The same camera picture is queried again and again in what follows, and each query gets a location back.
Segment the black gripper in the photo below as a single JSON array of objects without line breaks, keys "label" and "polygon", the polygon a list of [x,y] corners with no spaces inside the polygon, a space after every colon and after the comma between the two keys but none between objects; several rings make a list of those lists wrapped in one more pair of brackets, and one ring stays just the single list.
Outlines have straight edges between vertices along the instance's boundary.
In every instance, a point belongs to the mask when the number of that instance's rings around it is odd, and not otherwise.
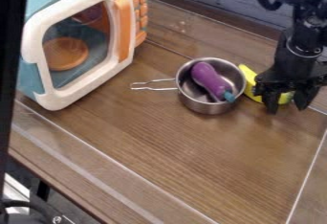
[{"label": "black gripper", "polygon": [[299,110],[305,110],[322,86],[327,85],[327,63],[322,63],[319,50],[305,52],[293,43],[291,33],[281,35],[273,66],[259,73],[255,80],[254,94],[262,96],[267,112],[277,114],[282,93],[294,92],[294,102]]}]

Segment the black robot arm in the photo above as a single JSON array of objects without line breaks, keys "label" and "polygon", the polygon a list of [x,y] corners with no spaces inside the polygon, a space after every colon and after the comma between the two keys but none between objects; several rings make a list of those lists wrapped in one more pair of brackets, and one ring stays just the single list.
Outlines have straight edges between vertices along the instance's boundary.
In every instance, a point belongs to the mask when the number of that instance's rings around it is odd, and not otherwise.
[{"label": "black robot arm", "polygon": [[327,0],[257,0],[269,11],[293,7],[293,25],[279,38],[273,66],[255,77],[253,93],[262,97],[267,111],[279,110],[282,94],[291,92],[297,107],[306,109],[327,86]]}]

